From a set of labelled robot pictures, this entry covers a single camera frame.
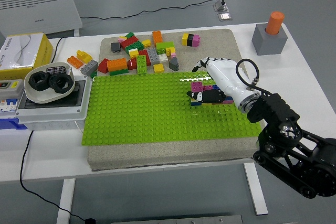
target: orange lego brick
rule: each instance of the orange lego brick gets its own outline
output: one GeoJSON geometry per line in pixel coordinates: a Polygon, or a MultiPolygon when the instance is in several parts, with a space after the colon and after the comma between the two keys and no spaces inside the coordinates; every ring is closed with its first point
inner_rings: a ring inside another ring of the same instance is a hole
{"type": "Polygon", "coordinates": [[[126,58],[110,60],[107,62],[107,68],[109,72],[122,70],[127,68],[127,60],[126,58]]]}
{"type": "Polygon", "coordinates": [[[84,65],[84,63],[77,59],[75,56],[71,56],[70,58],[68,58],[67,62],[77,69],[84,65]]]}
{"type": "Polygon", "coordinates": [[[156,46],[156,43],[163,42],[161,31],[154,31],[152,34],[153,34],[154,46],[156,46]]]}

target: blue object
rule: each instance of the blue object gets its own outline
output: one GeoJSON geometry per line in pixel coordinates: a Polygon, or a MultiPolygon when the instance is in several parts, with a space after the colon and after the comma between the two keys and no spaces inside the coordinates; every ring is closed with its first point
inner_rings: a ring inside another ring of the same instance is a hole
{"type": "Polygon", "coordinates": [[[25,130],[27,127],[23,124],[19,124],[18,118],[0,119],[0,130],[5,129],[25,130]]]}

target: green lego baseplate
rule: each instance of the green lego baseplate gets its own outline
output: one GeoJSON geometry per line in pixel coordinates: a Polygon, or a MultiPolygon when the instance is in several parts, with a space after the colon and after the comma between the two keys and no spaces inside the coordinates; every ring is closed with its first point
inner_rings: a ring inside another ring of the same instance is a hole
{"type": "Polygon", "coordinates": [[[258,136],[234,104],[191,106],[194,81],[215,84],[205,71],[95,77],[82,145],[258,136]]]}

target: yellow lego brick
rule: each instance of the yellow lego brick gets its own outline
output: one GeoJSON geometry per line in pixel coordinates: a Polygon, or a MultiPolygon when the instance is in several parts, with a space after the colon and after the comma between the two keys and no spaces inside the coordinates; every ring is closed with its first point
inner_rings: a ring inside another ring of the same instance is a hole
{"type": "Polygon", "coordinates": [[[164,68],[163,68],[162,63],[155,64],[153,67],[154,67],[154,72],[155,73],[163,73],[164,72],[164,68]]]}
{"type": "Polygon", "coordinates": [[[188,34],[183,34],[183,36],[182,36],[182,46],[187,45],[187,40],[188,40],[188,34]]]}
{"type": "Polygon", "coordinates": [[[130,54],[131,59],[136,58],[137,56],[139,56],[139,51],[138,51],[137,48],[129,50],[128,53],[130,54]]]}
{"type": "Polygon", "coordinates": [[[89,63],[91,60],[93,60],[91,55],[89,55],[87,52],[80,51],[80,50],[77,51],[77,58],[86,64],[89,63]]]}
{"type": "Polygon", "coordinates": [[[146,39],[144,40],[143,42],[143,46],[146,48],[146,47],[150,47],[152,45],[150,39],[146,39]]]}
{"type": "Polygon", "coordinates": [[[166,48],[166,55],[167,55],[167,56],[170,56],[170,55],[172,55],[173,53],[175,53],[175,47],[167,47],[167,48],[166,48]]]}

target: purple lego brick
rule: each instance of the purple lego brick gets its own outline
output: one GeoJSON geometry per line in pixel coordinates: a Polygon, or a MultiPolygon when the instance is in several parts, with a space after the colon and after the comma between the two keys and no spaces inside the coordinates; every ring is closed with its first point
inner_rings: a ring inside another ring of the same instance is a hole
{"type": "Polygon", "coordinates": [[[191,82],[190,85],[191,85],[192,92],[202,92],[203,91],[203,85],[201,81],[191,82]]]}
{"type": "Polygon", "coordinates": [[[209,90],[209,89],[213,89],[212,85],[205,85],[205,86],[203,86],[203,91],[204,90],[209,90]]]}
{"type": "Polygon", "coordinates": [[[198,47],[199,46],[199,43],[201,41],[201,38],[199,35],[195,34],[194,37],[193,37],[193,47],[198,47]]]}

